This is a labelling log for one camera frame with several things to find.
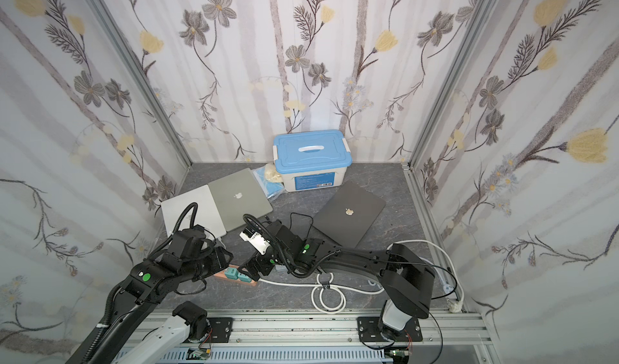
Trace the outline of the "blue lid storage box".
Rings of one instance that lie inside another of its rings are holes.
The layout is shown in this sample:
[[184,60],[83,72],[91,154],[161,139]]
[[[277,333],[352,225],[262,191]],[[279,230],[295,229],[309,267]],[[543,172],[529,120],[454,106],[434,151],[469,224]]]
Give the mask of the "blue lid storage box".
[[351,149],[338,130],[278,135],[272,151],[287,192],[338,187],[352,164]]

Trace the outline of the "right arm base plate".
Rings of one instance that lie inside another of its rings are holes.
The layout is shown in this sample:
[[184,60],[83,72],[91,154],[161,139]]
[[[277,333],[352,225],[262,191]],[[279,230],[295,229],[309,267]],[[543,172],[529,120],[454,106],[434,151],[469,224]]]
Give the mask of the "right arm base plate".
[[401,332],[387,332],[379,326],[380,317],[356,319],[359,340],[364,343],[389,344],[392,342],[421,342],[422,330],[417,318],[411,318]]

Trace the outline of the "orange power strip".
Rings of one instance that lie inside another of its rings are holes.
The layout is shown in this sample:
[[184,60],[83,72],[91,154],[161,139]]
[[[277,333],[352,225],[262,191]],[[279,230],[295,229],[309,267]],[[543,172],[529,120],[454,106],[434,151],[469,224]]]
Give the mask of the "orange power strip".
[[216,273],[214,277],[226,282],[239,283],[246,286],[255,287],[257,285],[256,281],[239,272],[237,266],[227,267],[227,269]]

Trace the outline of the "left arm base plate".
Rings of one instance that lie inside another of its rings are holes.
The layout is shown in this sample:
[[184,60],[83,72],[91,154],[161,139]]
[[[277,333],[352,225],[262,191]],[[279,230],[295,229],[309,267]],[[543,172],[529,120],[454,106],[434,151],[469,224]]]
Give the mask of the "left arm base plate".
[[211,330],[206,341],[213,344],[229,343],[233,331],[233,322],[232,317],[210,317]]

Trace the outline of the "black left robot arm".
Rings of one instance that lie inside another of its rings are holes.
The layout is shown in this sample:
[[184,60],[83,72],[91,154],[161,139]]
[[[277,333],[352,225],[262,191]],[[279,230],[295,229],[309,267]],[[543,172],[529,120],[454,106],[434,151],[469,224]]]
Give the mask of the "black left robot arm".
[[225,271],[233,257],[209,240],[201,225],[177,231],[111,289],[101,320],[68,362],[112,362],[168,294],[185,282],[205,283]]

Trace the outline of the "blue face mask pack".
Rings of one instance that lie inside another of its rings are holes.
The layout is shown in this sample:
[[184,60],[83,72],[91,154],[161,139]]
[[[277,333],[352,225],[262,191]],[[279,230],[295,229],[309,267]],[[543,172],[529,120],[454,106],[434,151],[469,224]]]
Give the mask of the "blue face mask pack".
[[260,187],[262,188],[264,194],[269,200],[274,200],[278,196],[285,193],[285,185],[284,183],[269,183],[264,178],[264,166],[256,168],[253,170],[253,175],[258,181]]

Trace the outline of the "grey silver laptop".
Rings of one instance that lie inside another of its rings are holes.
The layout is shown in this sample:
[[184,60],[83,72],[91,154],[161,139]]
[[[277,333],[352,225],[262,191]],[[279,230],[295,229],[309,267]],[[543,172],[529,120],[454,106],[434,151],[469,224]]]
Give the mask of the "grey silver laptop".
[[227,232],[244,225],[243,215],[260,218],[273,211],[260,183],[249,168],[208,183]]

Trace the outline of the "aluminium mounting rail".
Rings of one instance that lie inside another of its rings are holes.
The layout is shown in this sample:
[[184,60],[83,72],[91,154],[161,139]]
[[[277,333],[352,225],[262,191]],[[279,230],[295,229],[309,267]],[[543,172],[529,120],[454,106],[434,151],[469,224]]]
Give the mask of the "aluminium mounting rail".
[[[210,317],[232,317],[227,344],[206,341]],[[229,310],[202,312],[198,329],[156,311],[135,330],[113,363],[191,363],[190,354],[210,349],[206,363],[392,362],[402,353],[413,363],[498,363],[490,333],[476,313],[433,311],[418,320],[421,342],[364,343],[356,319],[380,317],[379,309],[348,309],[337,314],[309,310]]]

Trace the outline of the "dark grey laptop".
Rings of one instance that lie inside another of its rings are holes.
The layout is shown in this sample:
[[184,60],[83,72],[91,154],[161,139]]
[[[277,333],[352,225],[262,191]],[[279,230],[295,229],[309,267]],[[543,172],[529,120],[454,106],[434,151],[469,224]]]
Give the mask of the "dark grey laptop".
[[314,216],[313,227],[344,248],[356,248],[385,206],[379,196],[346,182]]

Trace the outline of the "teal charger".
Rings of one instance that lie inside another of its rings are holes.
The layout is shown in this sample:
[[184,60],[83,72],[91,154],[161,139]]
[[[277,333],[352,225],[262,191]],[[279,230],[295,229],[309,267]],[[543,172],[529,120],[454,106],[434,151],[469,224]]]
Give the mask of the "teal charger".
[[254,283],[254,280],[252,280],[249,276],[242,274],[242,273],[238,274],[238,280],[243,283],[250,283],[250,284]]
[[239,271],[236,267],[228,267],[224,275],[228,280],[238,280]]

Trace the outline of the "white wall plug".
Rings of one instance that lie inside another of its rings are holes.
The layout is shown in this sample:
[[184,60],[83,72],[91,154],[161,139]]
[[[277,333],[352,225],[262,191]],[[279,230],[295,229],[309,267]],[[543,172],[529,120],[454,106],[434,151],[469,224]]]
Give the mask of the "white wall plug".
[[447,300],[448,311],[450,313],[460,313],[463,311],[464,301],[462,300]]

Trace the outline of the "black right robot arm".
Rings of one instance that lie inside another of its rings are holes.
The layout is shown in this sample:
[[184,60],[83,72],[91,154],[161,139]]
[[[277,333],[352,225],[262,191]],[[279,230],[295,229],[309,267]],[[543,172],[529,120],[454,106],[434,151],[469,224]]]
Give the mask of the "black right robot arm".
[[378,283],[388,296],[378,323],[387,340],[402,335],[408,322],[430,315],[435,271],[402,244],[382,251],[345,248],[320,238],[302,239],[281,221],[268,225],[250,214],[243,216],[246,226],[240,237],[255,253],[240,265],[240,273],[259,281],[276,266],[304,280],[312,275],[344,272]]

